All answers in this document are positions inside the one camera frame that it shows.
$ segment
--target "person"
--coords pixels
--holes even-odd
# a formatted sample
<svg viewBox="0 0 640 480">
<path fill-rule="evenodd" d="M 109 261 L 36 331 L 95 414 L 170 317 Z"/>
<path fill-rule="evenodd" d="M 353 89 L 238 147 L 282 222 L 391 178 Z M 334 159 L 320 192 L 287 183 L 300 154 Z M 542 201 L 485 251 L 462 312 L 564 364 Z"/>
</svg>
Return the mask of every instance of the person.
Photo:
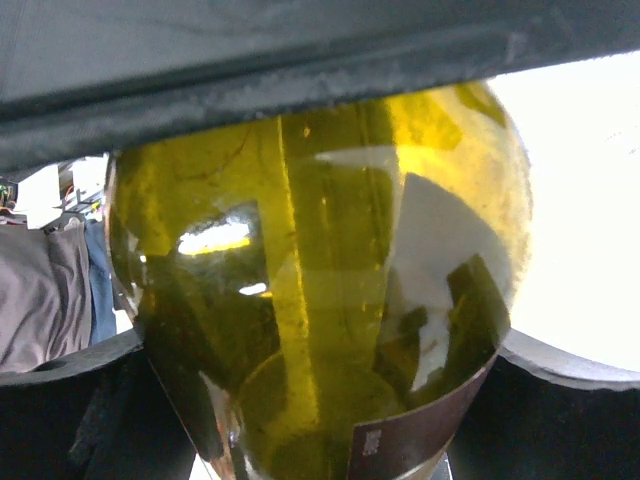
<svg viewBox="0 0 640 480">
<path fill-rule="evenodd" d="M 0 374 L 22 373 L 116 334 L 104 223 L 0 225 Z"/>
</svg>

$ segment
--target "gray fabric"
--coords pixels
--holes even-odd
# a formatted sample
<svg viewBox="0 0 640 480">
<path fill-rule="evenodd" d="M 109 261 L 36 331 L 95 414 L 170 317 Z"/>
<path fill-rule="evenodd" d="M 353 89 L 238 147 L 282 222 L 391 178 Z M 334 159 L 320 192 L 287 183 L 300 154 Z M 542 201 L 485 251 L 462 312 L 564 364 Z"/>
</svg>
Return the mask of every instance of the gray fabric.
<svg viewBox="0 0 640 480">
<path fill-rule="evenodd" d="M 0 373 L 85 348 L 90 334 L 83 226 L 50 235 L 0 226 Z"/>
</svg>

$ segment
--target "green glass bottle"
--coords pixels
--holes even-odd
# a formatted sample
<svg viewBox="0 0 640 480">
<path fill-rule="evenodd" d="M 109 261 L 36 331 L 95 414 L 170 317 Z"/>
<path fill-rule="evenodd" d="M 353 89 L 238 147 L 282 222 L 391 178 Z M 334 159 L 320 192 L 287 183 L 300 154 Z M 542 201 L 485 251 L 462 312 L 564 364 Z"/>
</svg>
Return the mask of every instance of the green glass bottle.
<svg viewBox="0 0 640 480">
<path fill-rule="evenodd" d="M 429 409 L 476 388 L 509 328 L 527 169 L 481 83 L 115 156 L 117 283 L 218 475 L 427 478 L 457 425 Z"/>
</svg>

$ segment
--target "blue fabric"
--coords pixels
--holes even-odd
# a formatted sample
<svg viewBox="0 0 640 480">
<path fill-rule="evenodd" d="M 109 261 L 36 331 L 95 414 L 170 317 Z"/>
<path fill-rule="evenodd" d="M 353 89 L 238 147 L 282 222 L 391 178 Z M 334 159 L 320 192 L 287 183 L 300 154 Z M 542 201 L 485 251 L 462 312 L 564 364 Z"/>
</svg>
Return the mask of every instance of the blue fabric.
<svg viewBox="0 0 640 480">
<path fill-rule="evenodd" d="M 104 222 L 89 220 L 84 237 L 89 251 L 89 283 L 91 284 L 91 337 L 89 345 L 116 334 L 116 316 L 113 313 L 111 269 L 107 261 Z"/>
</svg>

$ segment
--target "dark label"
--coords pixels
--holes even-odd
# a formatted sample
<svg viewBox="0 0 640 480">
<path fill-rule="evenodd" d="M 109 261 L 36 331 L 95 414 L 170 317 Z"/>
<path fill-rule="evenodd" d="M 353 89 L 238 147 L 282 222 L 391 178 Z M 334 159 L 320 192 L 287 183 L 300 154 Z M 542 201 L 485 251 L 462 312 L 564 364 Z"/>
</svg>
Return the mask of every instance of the dark label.
<svg viewBox="0 0 640 480">
<path fill-rule="evenodd" d="M 444 397 L 386 420 L 353 429 L 348 480 L 391 480 L 436 455 L 455 433 L 496 355 Z"/>
</svg>

